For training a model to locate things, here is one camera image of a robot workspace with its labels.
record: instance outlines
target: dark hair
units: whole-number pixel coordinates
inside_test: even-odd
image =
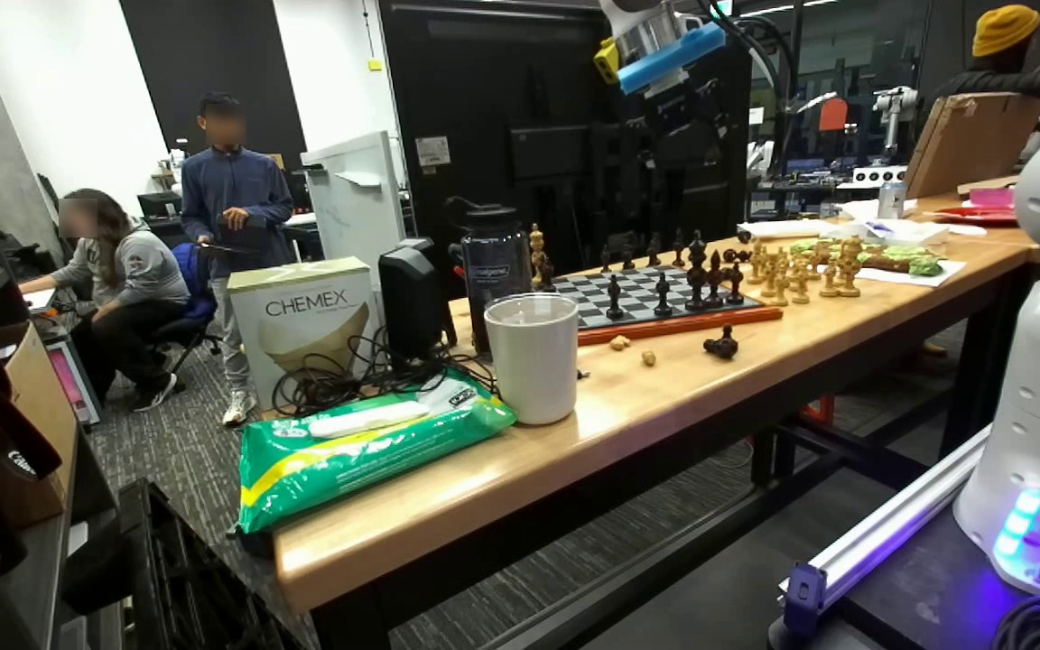
[[[198,115],[240,120],[240,103],[230,92],[204,92],[202,103],[198,103]]]
[[[92,245],[97,245],[97,276],[100,286],[120,289],[120,258],[115,248],[131,231],[126,209],[97,189],[74,189],[60,197],[73,209],[83,209],[92,219]]]
[[[1007,49],[997,49],[989,57],[973,57],[966,69],[971,72],[1020,72],[1025,69],[1025,55],[1028,55],[1028,38],[1007,47]]]

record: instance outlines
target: chair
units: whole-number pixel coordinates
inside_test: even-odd
[[[204,256],[198,252],[193,243],[181,243],[169,252],[174,252],[192,297],[187,297],[187,310],[175,322],[152,331],[152,341],[184,349],[169,364],[169,370],[175,370],[192,358],[193,345],[208,341],[208,355],[216,355],[219,339],[204,331],[208,322],[216,319],[216,297],[204,286],[204,276],[208,276]]]

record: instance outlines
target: paper cup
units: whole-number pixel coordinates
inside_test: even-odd
[[[577,405],[577,302],[515,291],[485,310],[490,374],[521,423],[546,427]]]

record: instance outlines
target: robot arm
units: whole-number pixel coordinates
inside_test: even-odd
[[[670,0],[600,0],[611,38],[594,69],[621,81],[621,92],[658,92],[685,81],[685,66],[725,47],[719,24],[685,24]]]

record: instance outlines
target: jeans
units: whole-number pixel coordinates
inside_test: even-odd
[[[124,370],[139,397],[157,394],[165,385],[165,367],[146,334],[175,319],[184,319],[181,302],[139,299],[124,302],[97,322],[83,322],[73,339],[92,394],[104,397],[115,370]]]
[[[219,323],[219,355],[222,355],[222,379],[230,390],[245,390],[245,349],[240,349],[240,331],[236,322],[227,276],[208,276],[208,289],[216,291],[216,323]]]

